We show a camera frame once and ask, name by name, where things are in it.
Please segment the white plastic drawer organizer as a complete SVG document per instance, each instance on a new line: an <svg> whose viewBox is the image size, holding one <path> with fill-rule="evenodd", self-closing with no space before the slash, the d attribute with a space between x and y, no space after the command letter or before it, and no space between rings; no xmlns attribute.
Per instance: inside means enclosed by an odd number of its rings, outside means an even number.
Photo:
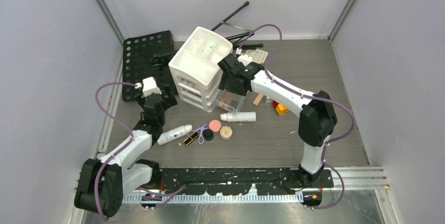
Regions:
<svg viewBox="0 0 445 224"><path fill-rule="evenodd" d="M217 63L232 53L233 45L223 36L203 27L196 27L180 47L168 66L179 98L205 112L217 105L222 70ZM229 113L237 114L244 101Z"/></svg>

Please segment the pink round compact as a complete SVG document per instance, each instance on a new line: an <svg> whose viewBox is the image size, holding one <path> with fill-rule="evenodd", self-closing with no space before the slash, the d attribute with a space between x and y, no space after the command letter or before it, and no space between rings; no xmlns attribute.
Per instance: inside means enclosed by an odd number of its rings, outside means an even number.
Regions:
<svg viewBox="0 0 445 224"><path fill-rule="evenodd" d="M208 124L208 128L213 132L219 132L222 127L222 124L219 120L212 120Z"/></svg>

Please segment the beige powder jar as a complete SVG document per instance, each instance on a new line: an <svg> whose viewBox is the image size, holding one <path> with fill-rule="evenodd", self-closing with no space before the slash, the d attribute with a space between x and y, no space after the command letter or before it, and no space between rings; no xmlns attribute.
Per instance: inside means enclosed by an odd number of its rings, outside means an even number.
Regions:
<svg viewBox="0 0 445 224"><path fill-rule="evenodd" d="M219 130L219 135L223 141L229 141L233 137L233 130L229 126L223 126Z"/></svg>

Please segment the black round jar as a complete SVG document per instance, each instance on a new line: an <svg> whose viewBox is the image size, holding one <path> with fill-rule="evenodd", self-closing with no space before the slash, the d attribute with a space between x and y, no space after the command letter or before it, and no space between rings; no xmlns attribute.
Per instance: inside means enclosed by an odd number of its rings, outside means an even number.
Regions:
<svg viewBox="0 0 445 224"><path fill-rule="evenodd" d="M205 141L211 141L214 138L214 132L211 129L204 129L202 131L202 136Z"/></svg>

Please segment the nude eyeshadow palette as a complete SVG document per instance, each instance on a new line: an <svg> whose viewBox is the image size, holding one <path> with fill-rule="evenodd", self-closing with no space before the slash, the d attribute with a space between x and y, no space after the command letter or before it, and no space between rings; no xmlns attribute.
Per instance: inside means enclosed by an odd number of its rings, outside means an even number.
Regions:
<svg viewBox="0 0 445 224"><path fill-rule="evenodd" d="M217 98L217 105L227 111L234 111L239 105L239 95L220 90Z"/></svg>

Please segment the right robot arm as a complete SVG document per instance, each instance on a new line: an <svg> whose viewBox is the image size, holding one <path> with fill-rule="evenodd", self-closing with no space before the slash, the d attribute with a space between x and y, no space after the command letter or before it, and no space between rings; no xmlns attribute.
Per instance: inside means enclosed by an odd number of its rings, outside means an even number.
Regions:
<svg viewBox="0 0 445 224"><path fill-rule="evenodd" d="M264 65L250 62L244 65L233 54L218 62L222 70L221 90L246 96L249 91L263 94L284 105L298 121L298 135L304 143L303 157L297 176L305 187L314 187L321 179L325 145L337 124L330 96L324 92L301 90L266 70Z"/></svg>

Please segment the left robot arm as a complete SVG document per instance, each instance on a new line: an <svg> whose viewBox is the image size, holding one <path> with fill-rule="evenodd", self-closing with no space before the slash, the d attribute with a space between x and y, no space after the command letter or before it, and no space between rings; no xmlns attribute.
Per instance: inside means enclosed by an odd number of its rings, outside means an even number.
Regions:
<svg viewBox="0 0 445 224"><path fill-rule="evenodd" d="M100 159L84 162L74 198L74 206L108 219L122 205L124 197L138 187L156 189L162 173L157 162L139 159L162 137L165 111L170 104L161 90L142 88L137 99L141 118L117 148Z"/></svg>

